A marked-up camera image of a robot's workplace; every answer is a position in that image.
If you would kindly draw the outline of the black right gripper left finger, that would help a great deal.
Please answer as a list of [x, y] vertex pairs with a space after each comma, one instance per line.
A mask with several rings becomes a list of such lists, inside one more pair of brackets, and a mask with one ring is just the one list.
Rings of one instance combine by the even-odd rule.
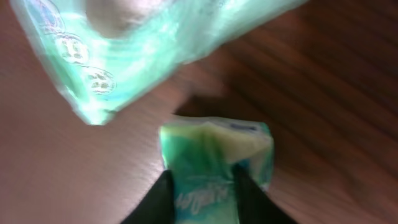
[[174, 224], [174, 181], [165, 170], [121, 224]]

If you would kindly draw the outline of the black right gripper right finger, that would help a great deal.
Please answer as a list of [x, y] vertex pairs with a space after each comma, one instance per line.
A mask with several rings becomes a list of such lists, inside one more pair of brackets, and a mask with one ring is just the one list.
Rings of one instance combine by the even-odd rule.
[[232, 168], [240, 224], [297, 224], [250, 178], [240, 165]]

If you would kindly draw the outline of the teal tissue pack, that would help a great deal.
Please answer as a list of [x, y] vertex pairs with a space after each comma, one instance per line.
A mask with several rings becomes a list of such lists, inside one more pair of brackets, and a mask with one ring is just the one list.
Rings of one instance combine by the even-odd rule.
[[235, 165], [262, 190], [271, 182], [274, 140], [265, 123], [177, 116], [160, 127], [159, 139], [177, 223], [238, 223]]

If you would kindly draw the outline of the mint Zappy wipes packet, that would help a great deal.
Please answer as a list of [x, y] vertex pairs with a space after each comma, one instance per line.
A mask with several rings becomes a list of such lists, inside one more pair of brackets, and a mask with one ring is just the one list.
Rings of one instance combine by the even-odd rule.
[[57, 90], [89, 125], [106, 124], [182, 64], [299, 5], [299, 0], [11, 2]]

